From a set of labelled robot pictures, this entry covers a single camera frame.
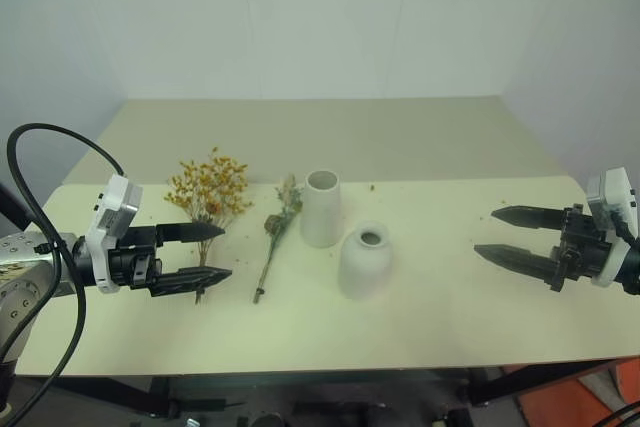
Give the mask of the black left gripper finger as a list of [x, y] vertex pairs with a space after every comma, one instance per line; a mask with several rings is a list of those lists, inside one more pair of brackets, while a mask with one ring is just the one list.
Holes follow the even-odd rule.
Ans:
[[181, 268], [176, 272], [156, 276], [148, 285], [152, 297], [195, 292], [202, 294], [232, 275], [229, 269], [215, 267]]
[[169, 223], [156, 226], [156, 243], [197, 243], [223, 235], [225, 230], [206, 222]]

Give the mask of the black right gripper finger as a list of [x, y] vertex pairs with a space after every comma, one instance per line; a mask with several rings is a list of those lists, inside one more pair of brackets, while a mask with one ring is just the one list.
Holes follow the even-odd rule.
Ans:
[[561, 230], [565, 214], [565, 209], [518, 205], [496, 209], [491, 213], [491, 216], [516, 227]]
[[505, 244], [480, 244], [474, 251], [485, 260], [509, 271], [533, 277], [550, 283], [556, 274], [556, 261]]

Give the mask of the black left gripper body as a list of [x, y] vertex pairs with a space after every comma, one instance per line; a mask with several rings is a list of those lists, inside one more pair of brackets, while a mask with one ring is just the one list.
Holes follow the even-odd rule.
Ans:
[[162, 273], [162, 262], [156, 259], [156, 248], [160, 245], [155, 227], [129, 228], [107, 251], [112, 282], [118, 287], [151, 291]]

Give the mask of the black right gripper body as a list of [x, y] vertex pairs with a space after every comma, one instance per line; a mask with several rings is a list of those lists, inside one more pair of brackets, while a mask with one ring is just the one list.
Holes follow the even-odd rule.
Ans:
[[560, 245], [551, 252], [556, 267], [548, 281], [550, 289], [560, 292], [566, 279], [596, 278], [604, 269], [611, 250], [606, 237], [605, 231], [596, 228], [593, 218], [583, 213], [581, 204], [565, 208]]

